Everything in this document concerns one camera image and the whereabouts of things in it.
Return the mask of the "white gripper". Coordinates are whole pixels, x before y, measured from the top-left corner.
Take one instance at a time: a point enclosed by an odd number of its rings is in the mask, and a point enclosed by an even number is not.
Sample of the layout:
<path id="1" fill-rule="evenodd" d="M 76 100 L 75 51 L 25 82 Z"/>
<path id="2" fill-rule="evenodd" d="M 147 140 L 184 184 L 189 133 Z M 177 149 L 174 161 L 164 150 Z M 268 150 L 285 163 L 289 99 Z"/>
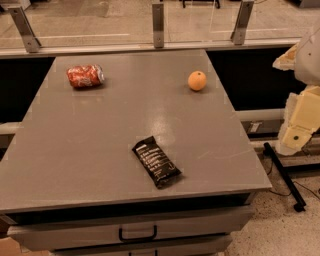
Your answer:
<path id="1" fill-rule="evenodd" d="M 320 128 L 319 27 L 313 27 L 298 45 L 293 45 L 272 64 L 283 71 L 293 70 L 294 66 L 296 79 L 309 86 L 300 94 L 290 93 L 287 99 L 276 143 L 276 151 L 285 156 L 299 152 Z"/>

